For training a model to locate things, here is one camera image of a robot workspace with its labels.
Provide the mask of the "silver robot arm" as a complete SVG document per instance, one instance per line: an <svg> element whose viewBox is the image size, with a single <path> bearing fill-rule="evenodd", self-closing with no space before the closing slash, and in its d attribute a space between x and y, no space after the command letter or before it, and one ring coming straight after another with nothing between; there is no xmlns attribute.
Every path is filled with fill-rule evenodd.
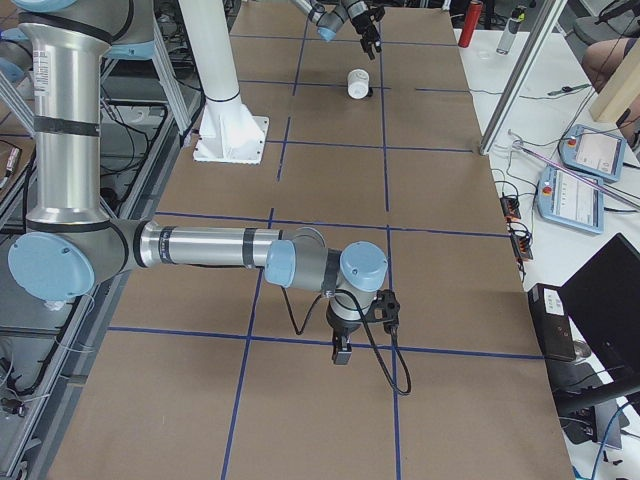
<svg viewBox="0 0 640 480"><path fill-rule="evenodd" d="M339 1L326 11L319 1L291 1L332 39L350 21L370 59L381 52L374 22L384 7ZM382 322L397 347L397 307L380 290L388 263L376 245L360 241L344 250L326 246L313 228L272 229L163 227L154 221L111 218L100 202L100 63L112 47L134 47L153 34L153 1L12 1L22 11L19 28L33 47L34 139L37 200L25 215L27 232L10 247L15 281L45 301L88 293L102 281L136 267L159 264L244 267L284 294L301 335L316 303L330 298L332 361L351 355L350 335L361 325L381 366L370 325ZM206 98L194 160L259 164L269 125L243 103L223 1L179 1ZM301 327L295 324L287 288L319 295Z"/></svg>
<svg viewBox="0 0 640 480"><path fill-rule="evenodd" d="M380 33L376 27L385 15L383 6L372 6L366 1L338 1L332 10L321 1L293 0L291 1L316 26L318 35L326 42L332 41L342 26L350 22L357 35L363 52L370 60L382 51Z"/></svg>

